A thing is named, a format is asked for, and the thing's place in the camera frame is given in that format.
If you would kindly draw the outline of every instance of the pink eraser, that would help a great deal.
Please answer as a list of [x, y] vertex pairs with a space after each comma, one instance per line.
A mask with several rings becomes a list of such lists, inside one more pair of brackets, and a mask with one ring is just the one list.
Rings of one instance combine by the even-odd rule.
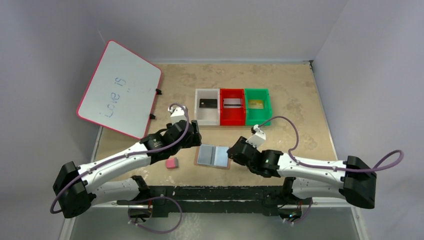
[[177, 158], [176, 157], [173, 157], [173, 158], [167, 159], [165, 161], [165, 166], [166, 166], [167, 169], [176, 169], [176, 168], [178, 168], [178, 160], [177, 160]]

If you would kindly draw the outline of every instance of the white wall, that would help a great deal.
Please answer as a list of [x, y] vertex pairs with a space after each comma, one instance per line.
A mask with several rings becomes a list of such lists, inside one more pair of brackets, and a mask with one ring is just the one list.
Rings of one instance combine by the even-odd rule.
[[347, 0], [86, 0], [105, 41], [163, 61], [308, 61]]
[[81, 0], [0, 0], [0, 239], [57, 239], [61, 166], [90, 159], [76, 109], [104, 43]]
[[314, 62], [339, 159], [405, 152], [363, 211], [375, 240], [424, 239], [423, 13], [422, 0], [349, 0]]

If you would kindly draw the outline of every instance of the whiteboard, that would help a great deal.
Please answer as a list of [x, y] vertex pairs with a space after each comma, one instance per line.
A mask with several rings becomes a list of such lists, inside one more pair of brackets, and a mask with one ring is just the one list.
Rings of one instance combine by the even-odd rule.
[[134, 138], [147, 128], [162, 72], [115, 41], [109, 41], [77, 109], [87, 121]]

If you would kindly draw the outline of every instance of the handwriting on whiteboard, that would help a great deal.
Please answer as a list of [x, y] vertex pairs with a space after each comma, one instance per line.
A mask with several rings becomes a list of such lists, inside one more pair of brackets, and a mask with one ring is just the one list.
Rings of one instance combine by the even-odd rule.
[[106, 104], [106, 109], [103, 112], [99, 112], [99, 114], [104, 115], [105, 117], [112, 117], [114, 115], [115, 108], [118, 106], [119, 99], [121, 98], [119, 93], [122, 93], [123, 86], [127, 84], [127, 81], [124, 79], [121, 79], [119, 77], [115, 78], [115, 81], [113, 83], [116, 85], [116, 90], [110, 93], [110, 96], [108, 96], [108, 101]]

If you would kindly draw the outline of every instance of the beige table surface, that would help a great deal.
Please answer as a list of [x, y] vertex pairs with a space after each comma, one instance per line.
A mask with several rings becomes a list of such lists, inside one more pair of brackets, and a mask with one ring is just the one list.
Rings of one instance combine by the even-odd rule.
[[[327, 122], [322, 110], [315, 80], [307, 64], [158, 64], [162, 70], [160, 89], [148, 133], [165, 128], [170, 122], [167, 111], [173, 102], [186, 105], [194, 117], [196, 88], [266, 88], [269, 89], [273, 115], [283, 115], [297, 126], [300, 143], [295, 156], [336, 160]], [[296, 135], [283, 119], [264, 126], [266, 142], [259, 150], [287, 152]], [[240, 136], [248, 138], [249, 126], [200, 126], [202, 143], [231, 147]], [[137, 139], [104, 128], [95, 160], [101, 160], [133, 145]], [[264, 178], [231, 162], [230, 169], [194, 165], [196, 148], [182, 149], [176, 157], [179, 168], [168, 170], [165, 161], [130, 171], [116, 179], [141, 175], [148, 185], [176, 186], [263, 186], [281, 185], [282, 178]]]

